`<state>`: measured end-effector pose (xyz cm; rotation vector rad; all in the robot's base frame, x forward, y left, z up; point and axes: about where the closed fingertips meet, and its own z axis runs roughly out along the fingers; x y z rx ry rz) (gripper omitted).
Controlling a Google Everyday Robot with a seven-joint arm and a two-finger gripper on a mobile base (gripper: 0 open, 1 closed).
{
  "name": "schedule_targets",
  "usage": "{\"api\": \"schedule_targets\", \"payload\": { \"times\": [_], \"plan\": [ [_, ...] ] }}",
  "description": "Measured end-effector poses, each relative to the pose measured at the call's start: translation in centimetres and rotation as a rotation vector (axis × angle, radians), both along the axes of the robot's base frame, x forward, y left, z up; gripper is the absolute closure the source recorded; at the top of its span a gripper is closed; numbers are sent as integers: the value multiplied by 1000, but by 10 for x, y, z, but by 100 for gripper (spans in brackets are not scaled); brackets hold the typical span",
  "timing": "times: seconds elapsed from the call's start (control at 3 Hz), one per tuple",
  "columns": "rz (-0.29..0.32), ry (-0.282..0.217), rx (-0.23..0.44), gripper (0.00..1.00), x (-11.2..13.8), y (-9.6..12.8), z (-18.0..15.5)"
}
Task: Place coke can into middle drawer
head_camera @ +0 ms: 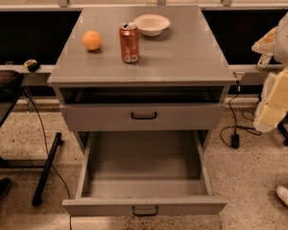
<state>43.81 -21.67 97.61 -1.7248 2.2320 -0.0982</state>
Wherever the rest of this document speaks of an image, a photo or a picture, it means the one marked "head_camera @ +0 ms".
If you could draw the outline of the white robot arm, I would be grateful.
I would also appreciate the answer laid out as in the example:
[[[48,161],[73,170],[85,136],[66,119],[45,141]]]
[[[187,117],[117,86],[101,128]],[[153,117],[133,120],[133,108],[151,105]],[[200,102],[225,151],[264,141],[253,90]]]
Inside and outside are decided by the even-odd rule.
[[[288,112],[288,12],[276,27],[253,44],[252,50],[261,54],[257,69],[265,69],[270,58],[284,66],[278,74],[268,75],[255,111],[254,128],[269,132],[277,127]]]

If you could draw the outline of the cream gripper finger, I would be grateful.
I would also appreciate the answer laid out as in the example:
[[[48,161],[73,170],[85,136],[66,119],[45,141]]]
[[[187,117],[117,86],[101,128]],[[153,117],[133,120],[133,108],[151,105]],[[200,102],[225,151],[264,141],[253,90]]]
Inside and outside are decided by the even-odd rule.
[[[287,112],[288,67],[278,74],[270,73],[265,80],[253,127],[260,132],[269,132],[277,127]]]
[[[271,56],[274,50],[275,34],[276,29],[272,28],[253,44],[252,50],[258,54]]]

